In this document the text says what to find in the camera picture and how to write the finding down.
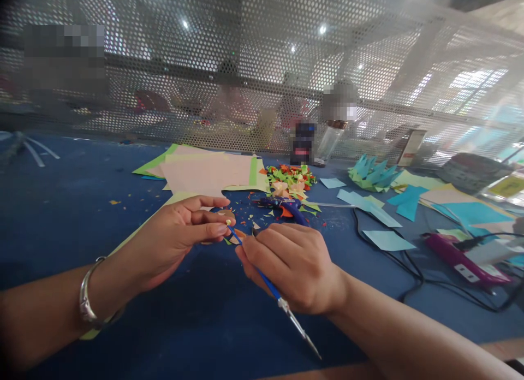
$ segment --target perforated metal mesh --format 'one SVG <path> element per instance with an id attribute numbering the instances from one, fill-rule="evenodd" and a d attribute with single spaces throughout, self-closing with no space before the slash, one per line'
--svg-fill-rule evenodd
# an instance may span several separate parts
<path id="1" fill-rule="evenodd" d="M 414 128 L 418 165 L 524 136 L 524 39 L 420 1 L 16 0 L 2 18 L 9 128 L 289 152 L 294 122 L 321 134 L 323 89 L 346 81 L 361 99 L 338 157 L 394 161 Z M 28 89 L 26 24 L 104 25 L 107 89 Z"/>

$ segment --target electrical cord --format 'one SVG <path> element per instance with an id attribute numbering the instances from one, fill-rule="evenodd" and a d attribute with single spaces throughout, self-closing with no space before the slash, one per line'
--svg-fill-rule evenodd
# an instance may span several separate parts
<path id="1" fill-rule="evenodd" d="M 368 244 L 371 244 L 373 246 L 376 246 L 368 237 L 366 237 L 366 235 L 360 229 L 360 219 L 358 217 L 357 210 L 360 210 L 360 209 L 358 209 L 356 207 L 353 208 L 353 215 L 354 215 L 355 221 L 356 221 L 355 229 L 356 229 L 356 232 L 357 232 L 358 236 L 362 240 L 364 240 L 364 242 L 366 242 Z M 380 220 L 375 218 L 371 213 L 368 213 L 368 212 L 366 212 L 364 210 L 360 210 L 360 211 L 361 212 L 365 212 L 366 214 L 368 214 L 373 219 L 375 219 L 378 222 L 382 223 Z M 395 234 L 397 234 L 399 237 L 401 237 L 402 239 L 405 239 L 402 236 L 402 234 L 399 233 L 394 228 L 390 228 L 390 227 L 388 227 L 388 228 L 391 231 L 393 231 Z M 485 236 L 482 236 L 482 238 L 485 238 L 487 236 L 493 236 L 493 235 L 497 235 L 497 234 L 495 234 L 495 233 L 486 234 Z M 513 234 L 513 233 L 508 233 L 508 235 L 523 236 L 522 234 Z M 446 281 L 426 279 L 426 277 L 424 276 L 424 274 L 422 273 L 422 271 L 420 270 L 420 268 L 418 267 L 416 262 L 413 260 L 411 255 L 408 253 L 408 251 L 401 251 L 401 253 L 404 256 L 406 256 L 406 258 L 408 259 L 410 265 L 413 267 L 414 270 L 411 269 L 405 262 L 400 260 L 394 254 L 392 254 L 390 252 L 384 252 L 382 250 L 381 250 L 381 253 L 383 253 L 384 255 L 388 256 L 391 260 L 393 260 L 395 263 L 397 263 L 398 266 L 400 266 L 402 269 L 404 269 L 404 271 L 406 271 L 407 273 L 411 274 L 415 278 L 415 280 L 417 281 L 417 284 L 413 288 L 411 288 L 410 290 L 404 292 L 399 297 L 398 300 L 400 302 L 402 302 L 403 304 L 405 304 L 407 302 L 408 298 L 410 296 L 412 296 L 413 294 L 415 294 L 417 291 L 419 291 L 424 285 L 432 284 L 432 285 L 435 285 L 435 286 L 440 286 L 440 287 L 446 288 L 447 290 L 449 290 L 449 291 L 451 291 L 451 292 L 461 296 L 462 298 L 464 298 L 464 299 L 468 300 L 469 302 L 471 302 L 471 303 L 481 307 L 482 309 L 485 309 L 485 310 L 493 312 L 493 313 L 500 313 L 500 312 L 505 311 L 507 308 L 509 308 L 513 304 L 513 302 L 517 299 L 519 294 L 524 289 L 524 278 L 522 278 L 520 283 L 519 283 L 519 285 L 511 292 L 511 294 L 506 299 L 506 301 L 504 303 L 502 303 L 502 305 L 497 307 L 497 306 L 494 305 L 493 302 L 489 302 L 489 303 L 484 302 L 484 301 L 480 300 L 479 298 L 477 298 L 472 293 L 470 293 L 469 291 L 465 290 L 464 288 L 462 288 L 460 286 L 457 286 L 454 283 L 450 283 L 450 282 L 446 282 Z"/>

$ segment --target pink paper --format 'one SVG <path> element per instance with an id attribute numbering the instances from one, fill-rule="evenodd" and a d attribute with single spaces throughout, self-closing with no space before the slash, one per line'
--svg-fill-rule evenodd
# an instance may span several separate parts
<path id="1" fill-rule="evenodd" d="M 194 192 L 224 197 L 224 187 L 249 184 L 251 159 L 251 156 L 221 154 L 202 159 L 164 162 L 160 168 L 173 193 Z"/>

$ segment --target blue tabletop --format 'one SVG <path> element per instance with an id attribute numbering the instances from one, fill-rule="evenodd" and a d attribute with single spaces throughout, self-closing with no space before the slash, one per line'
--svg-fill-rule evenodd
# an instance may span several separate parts
<path id="1" fill-rule="evenodd" d="M 3 289 L 93 263 L 171 196 L 162 190 L 164 182 L 131 174 L 162 153 L 164 145 L 34 138 L 61 159 L 43 155 L 46 167 L 40 168 L 23 150 L 0 179 Z M 279 161 L 288 159 L 282 156 Z M 264 164 L 278 161 L 275 156 L 265 156 Z M 343 189 L 369 195 L 351 183 L 347 167 L 347 161 L 332 161 L 325 169 L 312 170 L 318 177 L 339 178 L 347 184 Z M 327 189 L 322 183 L 308 192 L 311 201 L 341 204 L 337 193 L 338 189 Z M 224 194 L 231 199 L 237 223 L 248 215 L 254 215 L 261 227 L 275 221 L 263 216 L 267 210 L 250 204 L 248 192 Z M 262 195 L 252 194 L 251 198 Z M 375 194 L 382 201 L 392 195 L 392 191 Z M 120 203 L 111 205 L 111 200 Z M 419 238 L 429 229 L 456 228 L 452 222 L 422 206 L 414 223 L 395 214 L 387 203 L 384 209 L 403 225 L 402 234 L 417 245 L 411 253 L 425 275 L 467 287 Z M 307 217 L 311 227 L 323 234 L 332 260 L 345 271 L 394 298 L 414 285 L 409 274 L 356 235 L 349 209 L 322 207 L 318 217 Z M 366 215 L 360 219 L 364 230 L 384 229 Z M 496 292 L 492 299 L 500 304 L 507 295 L 502 289 Z M 424 286 L 409 304 L 476 343 L 524 336 L 524 313 L 515 305 L 495 314 L 437 286 Z M 225 242 L 197 245 L 172 278 L 130 302 L 117 323 L 93 341 L 66 347 L 29 376 L 257 378 L 366 360 L 325 318 L 297 317 L 323 361 L 310 351 L 276 303 L 246 279 L 234 246 Z"/>

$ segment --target silver bracelet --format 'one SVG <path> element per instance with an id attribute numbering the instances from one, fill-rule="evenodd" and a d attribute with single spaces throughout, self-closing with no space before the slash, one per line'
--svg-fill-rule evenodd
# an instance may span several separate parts
<path id="1" fill-rule="evenodd" d="M 96 329 L 97 331 L 101 330 L 106 325 L 111 324 L 114 321 L 116 321 L 117 319 L 119 319 L 120 315 L 123 313 L 123 308 L 122 308 L 112 316 L 109 322 L 105 322 L 103 320 L 100 320 L 97 317 L 97 315 L 94 314 L 93 310 L 91 309 L 91 304 L 89 302 L 89 296 L 87 295 L 87 285 L 89 284 L 89 278 L 91 277 L 91 274 L 93 273 L 93 271 L 106 258 L 107 258 L 106 256 L 101 256 L 97 258 L 97 261 L 93 264 L 93 266 L 86 273 L 86 276 L 84 276 L 84 280 L 82 281 L 82 284 L 80 285 L 80 314 L 82 316 L 82 320 L 90 323 L 90 325 L 93 326 L 93 329 Z"/>

